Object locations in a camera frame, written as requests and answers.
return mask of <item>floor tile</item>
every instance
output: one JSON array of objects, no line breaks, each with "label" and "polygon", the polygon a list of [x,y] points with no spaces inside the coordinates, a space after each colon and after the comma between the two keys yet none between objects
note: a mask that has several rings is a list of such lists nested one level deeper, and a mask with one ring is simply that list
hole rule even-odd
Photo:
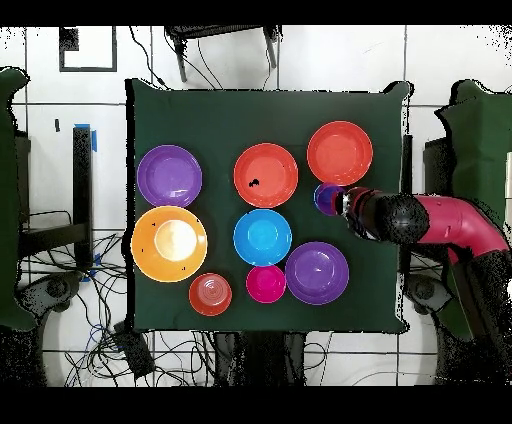
[{"label": "floor tile", "polygon": [[[308,343],[319,343],[324,349],[329,342],[329,332],[312,331],[306,336]],[[306,352],[321,352],[320,346],[307,345]],[[329,352],[396,352],[396,335],[381,333],[334,333]]]},{"label": "floor tile", "polygon": [[[25,28],[0,28],[0,68],[4,66],[25,69]],[[25,102],[25,88],[16,92],[13,102]]]},{"label": "floor tile", "polygon": [[[28,120],[31,212],[72,213],[73,127],[90,124],[97,134],[97,151],[92,152],[93,228],[125,228],[125,107],[29,105]],[[48,216],[48,224],[57,219],[61,218]]]},{"label": "floor tile", "polygon": [[[201,335],[196,333],[196,340],[202,344]],[[190,351],[195,345],[192,331],[156,331],[155,332],[155,351],[167,352],[170,349],[176,351]],[[206,339],[206,348],[213,351],[208,339]]]},{"label": "floor tile", "polygon": [[[111,234],[113,233],[95,231],[93,233],[93,237],[95,240],[99,240],[106,236],[110,236]],[[95,242],[97,247],[95,248],[94,252],[103,254],[107,248],[108,243],[109,240],[103,240],[100,243]],[[62,258],[56,257],[55,260],[60,262],[63,258],[64,255],[62,255]],[[120,252],[120,242],[105,254],[102,259],[102,264],[104,266],[110,267],[114,265],[124,266],[124,260]],[[126,318],[126,280],[110,277],[106,272],[102,271],[97,272],[94,277],[98,281],[98,291],[101,293],[102,297],[106,299],[107,305],[110,309],[110,328],[112,330],[114,324],[123,321]],[[103,326],[105,326],[107,320],[107,312],[104,304],[98,304],[98,291],[96,291],[93,281],[83,281],[80,283],[78,294],[87,306],[87,316],[91,324],[98,325],[101,323]],[[87,343],[91,334],[91,326],[87,322],[85,313],[85,306],[78,296],[75,296],[73,299],[71,299],[71,306],[68,310],[62,313],[52,312],[48,317],[48,321],[45,327],[43,349],[86,350]],[[148,346],[150,349],[152,349],[152,335],[148,334],[147,337]],[[88,348],[90,349],[91,346],[94,346],[94,340],[89,343]]]},{"label": "floor tile", "polygon": [[404,297],[403,318],[410,329],[399,336],[400,352],[436,353],[437,334],[432,317],[418,314],[412,302]]},{"label": "floor tile", "polygon": [[[133,27],[135,39],[150,55],[149,27]],[[112,40],[104,39],[104,31],[98,31],[98,43],[111,45]],[[124,103],[126,101],[125,78],[150,79],[146,56],[140,46],[132,40],[128,27],[116,27],[117,72],[60,72],[59,70],[59,29],[29,28],[27,33],[27,72],[31,78],[28,101],[31,103]],[[94,57],[80,59],[80,64],[97,66]]]},{"label": "floor tile", "polygon": [[[187,82],[182,83],[176,55],[165,40],[163,27],[153,27],[154,71],[168,87],[173,89],[211,89],[212,86],[190,65],[192,64],[213,86],[220,88],[201,58],[197,40],[187,42],[185,54],[190,64],[185,63]],[[167,41],[174,48],[174,44],[169,38]],[[268,61],[265,55],[266,44],[262,29],[200,38],[199,46],[206,64],[223,88],[263,88],[268,77]],[[275,70],[272,70],[265,86],[266,89],[275,89],[275,82],[273,82],[275,75]]]},{"label": "floor tile", "polygon": [[[206,361],[207,358],[204,352],[201,352],[201,355],[203,355],[203,360]],[[212,353],[209,353],[208,355],[210,358],[208,363],[211,372],[214,373],[215,355]],[[208,374],[208,382],[206,381],[206,366],[202,362],[197,351],[194,351],[193,354],[155,353],[155,365],[157,367],[155,371],[156,387],[170,387],[179,385],[205,386],[206,384],[208,386],[212,386],[214,383],[214,378],[211,373]],[[178,379],[169,374],[166,374],[164,371],[177,376]]]},{"label": "floor tile", "polygon": [[412,192],[425,192],[423,150],[427,141],[446,136],[441,120],[434,115],[435,108],[409,109],[409,134],[412,135]]},{"label": "floor tile", "polygon": [[403,64],[403,25],[283,26],[282,90],[380,92]]},{"label": "floor tile", "polygon": [[[86,360],[84,359],[84,354],[76,352],[68,352],[68,354],[77,366],[83,364],[82,366],[85,368]],[[128,370],[128,364],[126,361],[116,359],[122,358],[122,354],[118,356],[110,356],[114,359],[109,360],[107,362],[107,366],[111,369],[114,375]],[[49,387],[64,387],[66,381],[70,387],[115,387],[115,383],[112,378],[97,377],[91,375],[85,369],[80,371],[80,378],[75,377],[75,371],[73,370],[72,364],[68,359],[66,359],[65,352],[43,352],[43,363]],[[95,360],[95,364],[97,364],[95,370],[98,374],[108,375],[108,371],[106,371],[105,368],[102,368],[102,364],[99,359]],[[153,375],[148,374],[146,379],[151,387],[153,384]],[[119,387],[148,387],[144,377],[139,378],[135,382],[133,373],[116,377],[116,382]]]},{"label": "floor tile", "polygon": [[436,355],[400,355],[399,386],[431,385],[437,368]]},{"label": "floor tile", "polygon": [[510,33],[499,26],[408,25],[411,104],[448,104],[452,85],[466,78],[502,92],[512,84],[509,40]]},{"label": "floor tile", "polygon": [[308,386],[395,386],[396,355],[336,354],[328,355],[327,364],[315,366],[321,354],[307,353],[304,369]]}]

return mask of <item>red plate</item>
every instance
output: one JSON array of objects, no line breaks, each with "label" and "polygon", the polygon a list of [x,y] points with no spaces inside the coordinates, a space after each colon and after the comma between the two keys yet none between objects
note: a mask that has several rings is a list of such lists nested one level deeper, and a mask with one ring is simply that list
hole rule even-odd
[{"label": "red plate", "polygon": [[311,137],[308,164],[320,181],[341,186],[360,180],[372,162],[370,138],[356,124],[334,121]]},{"label": "red plate", "polygon": [[190,285],[190,304],[201,315],[213,317],[224,312],[231,303],[231,287],[224,277],[207,273]]},{"label": "red plate", "polygon": [[247,203],[273,208],[291,197],[299,182],[299,170],[288,150],[262,143],[240,155],[233,178],[238,194]]}]

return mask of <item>purple plate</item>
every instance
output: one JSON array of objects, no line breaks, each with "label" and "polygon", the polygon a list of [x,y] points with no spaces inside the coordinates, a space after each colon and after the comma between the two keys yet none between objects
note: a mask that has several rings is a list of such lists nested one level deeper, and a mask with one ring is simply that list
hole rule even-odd
[{"label": "purple plate", "polygon": [[286,283],[292,294],[310,305],[324,305],[337,299],[348,284],[348,264],[333,245],[304,243],[286,261]]},{"label": "purple plate", "polygon": [[201,191],[201,167],[182,147],[158,146],[140,161],[137,184],[141,194],[153,206],[184,208]]}]

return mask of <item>black chair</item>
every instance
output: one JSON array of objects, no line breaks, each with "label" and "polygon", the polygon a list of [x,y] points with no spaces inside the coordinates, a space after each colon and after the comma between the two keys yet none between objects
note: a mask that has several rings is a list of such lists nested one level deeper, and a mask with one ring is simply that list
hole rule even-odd
[{"label": "black chair", "polygon": [[165,26],[165,32],[174,43],[174,50],[178,59],[181,80],[187,82],[185,73],[185,49],[187,40],[193,40],[201,37],[209,37],[211,35],[228,34],[230,32],[245,31],[254,28],[263,28],[263,34],[267,43],[267,51],[270,60],[270,66],[276,67],[276,56],[272,43],[277,41],[277,37],[281,34],[281,25],[194,25],[194,26]]}]

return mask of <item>magenta bowl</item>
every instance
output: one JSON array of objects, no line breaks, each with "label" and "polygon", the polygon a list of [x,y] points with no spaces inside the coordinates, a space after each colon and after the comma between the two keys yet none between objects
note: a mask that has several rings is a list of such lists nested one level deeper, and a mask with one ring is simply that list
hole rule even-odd
[{"label": "magenta bowl", "polygon": [[275,265],[254,267],[245,283],[251,297],[260,303],[276,302],[286,290],[284,273]]}]

